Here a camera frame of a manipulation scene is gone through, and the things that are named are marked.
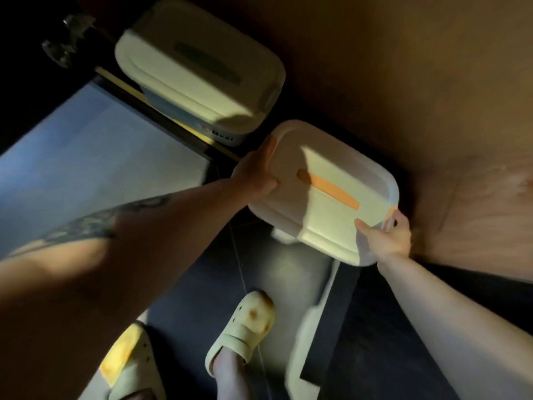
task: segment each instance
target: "tattoo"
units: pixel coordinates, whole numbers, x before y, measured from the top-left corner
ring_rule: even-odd
[[[113,230],[115,220],[121,213],[141,212],[145,209],[155,209],[166,205],[173,194],[161,195],[141,201],[130,202],[112,209],[80,217],[70,223],[61,226],[43,237],[16,249],[7,258],[51,247],[63,243],[89,240],[92,238],[115,238]]]

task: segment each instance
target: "wooden wall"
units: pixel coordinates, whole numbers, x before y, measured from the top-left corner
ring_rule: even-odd
[[[78,1],[115,35],[153,2]],[[533,280],[533,0],[192,1],[412,173],[423,259]]]

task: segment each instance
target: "white storage box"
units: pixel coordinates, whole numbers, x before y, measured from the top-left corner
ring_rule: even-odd
[[[399,191],[385,168],[320,129],[299,121],[280,124],[270,172],[281,184],[250,210],[341,262],[367,266],[376,259],[354,220],[383,228]]]
[[[263,122],[285,81],[274,53],[183,0],[156,3],[115,57],[154,107],[229,146]]]

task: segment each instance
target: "slipper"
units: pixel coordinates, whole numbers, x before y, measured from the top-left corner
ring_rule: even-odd
[[[150,389],[157,400],[166,400],[150,338],[141,322],[131,324],[122,333],[102,361],[100,371],[111,386],[109,400],[145,389]]]
[[[237,305],[230,321],[205,357],[205,369],[213,376],[213,361],[222,347],[237,353],[248,363],[257,345],[269,333],[276,309],[272,299],[263,291],[250,292]]]

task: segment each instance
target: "hand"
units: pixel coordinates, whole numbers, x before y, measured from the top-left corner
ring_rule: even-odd
[[[268,136],[257,150],[246,154],[231,174],[250,191],[252,200],[264,198],[279,185],[268,167],[275,148],[276,139]]]
[[[392,213],[392,218],[397,222],[390,231],[381,231],[371,228],[361,219],[356,219],[358,231],[368,238],[368,244],[378,261],[385,261],[391,256],[409,257],[411,250],[411,232],[409,220],[399,210]]]

